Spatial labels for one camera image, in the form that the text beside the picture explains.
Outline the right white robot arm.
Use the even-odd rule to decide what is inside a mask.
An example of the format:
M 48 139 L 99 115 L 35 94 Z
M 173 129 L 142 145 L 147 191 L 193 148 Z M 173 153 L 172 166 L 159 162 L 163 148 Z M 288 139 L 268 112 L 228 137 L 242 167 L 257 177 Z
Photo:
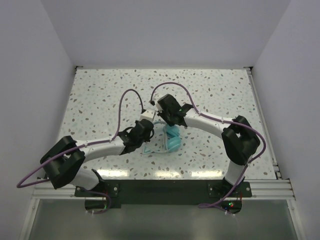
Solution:
M 169 126 L 200 129 L 222 139 L 230 162 L 220 190 L 227 196 L 235 196 L 241 190 L 240 183 L 244 179 L 242 171 L 261 144 L 247 119 L 240 115 L 227 120 L 211 114 L 203 116 L 191 104 L 180 105 L 170 94 L 157 98 L 155 105 L 158 115 Z

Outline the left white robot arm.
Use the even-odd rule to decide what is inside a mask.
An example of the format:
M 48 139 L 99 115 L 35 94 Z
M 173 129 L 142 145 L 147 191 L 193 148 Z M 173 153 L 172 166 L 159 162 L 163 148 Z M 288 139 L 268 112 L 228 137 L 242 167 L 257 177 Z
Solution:
M 118 132 L 114 139 L 75 140 L 67 135 L 41 158 L 40 163 L 55 189 L 71 184 L 86 189 L 92 196 L 99 196 L 104 190 L 102 177 L 96 170 L 82 169 L 82 165 L 102 157 L 134 152 L 150 141 L 153 134 L 154 124 L 142 119 L 134 127 Z

